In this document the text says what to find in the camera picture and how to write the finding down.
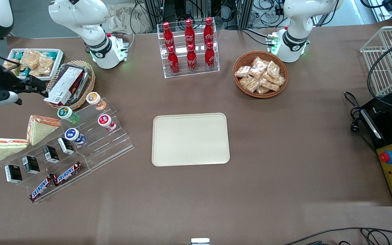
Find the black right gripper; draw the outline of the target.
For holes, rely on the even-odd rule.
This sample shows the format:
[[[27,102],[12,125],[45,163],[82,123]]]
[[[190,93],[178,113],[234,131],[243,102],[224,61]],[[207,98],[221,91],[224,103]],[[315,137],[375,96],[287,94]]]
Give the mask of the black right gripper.
[[[18,93],[37,93],[47,96],[45,81],[35,76],[28,76],[28,85],[31,87],[25,88],[25,83],[22,80],[11,72],[5,72],[0,68],[0,103],[22,103]]]

